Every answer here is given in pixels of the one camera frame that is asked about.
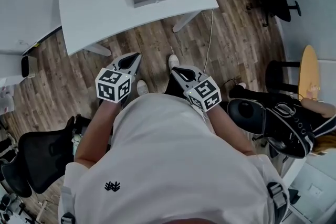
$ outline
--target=white sneaker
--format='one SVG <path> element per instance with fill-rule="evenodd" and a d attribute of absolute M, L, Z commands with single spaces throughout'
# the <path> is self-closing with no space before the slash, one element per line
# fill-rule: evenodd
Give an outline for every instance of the white sneaker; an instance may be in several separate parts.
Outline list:
<path fill-rule="evenodd" d="M 168 65 L 169 65 L 170 73 L 172 72 L 173 67 L 177 67 L 180 65 L 180 61 L 175 54 L 172 54 L 169 56 Z"/>
<path fill-rule="evenodd" d="M 246 89 L 246 83 L 244 83 L 244 82 L 238 83 L 237 85 L 240 85 L 240 86 L 242 86 L 244 89 Z"/>
<path fill-rule="evenodd" d="M 139 96 L 149 93 L 148 86 L 143 80 L 138 81 L 136 88 Z"/>

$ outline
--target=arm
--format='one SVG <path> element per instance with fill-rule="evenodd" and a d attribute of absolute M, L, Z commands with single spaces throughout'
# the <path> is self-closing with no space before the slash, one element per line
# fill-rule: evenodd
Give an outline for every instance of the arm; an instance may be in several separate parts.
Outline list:
<path fill-rule="evenodd" d="M 252 143 L 219 105 L 210 109 L 207 115 L 217 136 L 246 156 L 256 154 Z"/>
<path fill-rule="evenodd" d="M 75 154 L 75 162 L 90 168 L 106 153 L 114 119 L 120 104 L 103 101 L 81 139 Z"/>
<path fill-rule="evenodd" d="M 336 108 L 332 104 L 321 103 L 308 98 L 303 98 L 301 104 L 305 109 L 319 113 L 324 118 L 331 118 L 336 114 Z"/>

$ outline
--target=trash bin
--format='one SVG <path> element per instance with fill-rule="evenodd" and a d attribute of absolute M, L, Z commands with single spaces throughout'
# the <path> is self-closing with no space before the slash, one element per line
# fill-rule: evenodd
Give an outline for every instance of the trash bin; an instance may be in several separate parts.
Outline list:
<path fill-rule="evenodd" d="M 32 56 L 23 56 L 21 60 L 22 77 L 33 78 L 37 73 L 37 59 Z"/>
<path fill-rule="evenodd" d="M 0 98 L 0 115 L 14 111 L 14 99 L 10 94 Z"/>

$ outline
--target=baseboard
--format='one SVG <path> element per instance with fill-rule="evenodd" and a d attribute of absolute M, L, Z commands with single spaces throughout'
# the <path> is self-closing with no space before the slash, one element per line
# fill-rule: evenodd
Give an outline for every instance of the baseboard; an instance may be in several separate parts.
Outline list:
<path fill-rule="evenodd" d="M 41 44 L 43 41 L 45 41 L 47 38 L 49 38 L 50 36 L 52 36 L 57 31 L 60 31 L 61 29 L 62 29 L 62 25 L 59 26 L 59 27 L 57 27 L 54 31 L 50 32 L 48 35 L 46 35 L 45 37 L 43 37 L 39 41 L 35 42 L 30 48 L 28 48 L 26 51 L 24 51 L 22 53 L 22 55 L 25 55 L 25 54 L 28 54 L 28 53 L 32 52 L 35 48 L 38 47 L 37 44 Z"/>

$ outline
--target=white desk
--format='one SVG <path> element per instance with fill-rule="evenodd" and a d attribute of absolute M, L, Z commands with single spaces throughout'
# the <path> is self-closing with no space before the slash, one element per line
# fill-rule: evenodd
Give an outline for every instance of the white desk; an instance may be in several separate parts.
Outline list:
<path fill-rule="evenodd" d="M 216 0 L 166 0 L 138 8 L 132 0 L 59 0 L 69 55 L 85 48 L 109 56 L 110 50 L 97 42 L 136 26 L 186 14 L 174 26 L 177 32 L 200 11 L 217 7 Z"/>

